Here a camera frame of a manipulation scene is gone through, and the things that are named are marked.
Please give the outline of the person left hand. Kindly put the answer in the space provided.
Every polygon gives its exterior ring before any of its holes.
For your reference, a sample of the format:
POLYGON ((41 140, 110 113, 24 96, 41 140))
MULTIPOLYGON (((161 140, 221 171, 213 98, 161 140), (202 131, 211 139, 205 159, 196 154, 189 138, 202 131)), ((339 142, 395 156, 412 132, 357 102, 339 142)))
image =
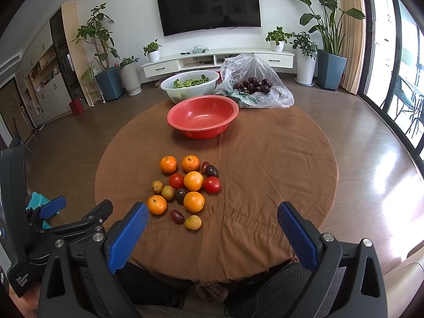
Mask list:
POLYGON ((28 289, 21 298, 16 295, 13 289, 10 289, 9 296, 24 317, 37 318, 40 290, 41 284, 38 283, 28 289))

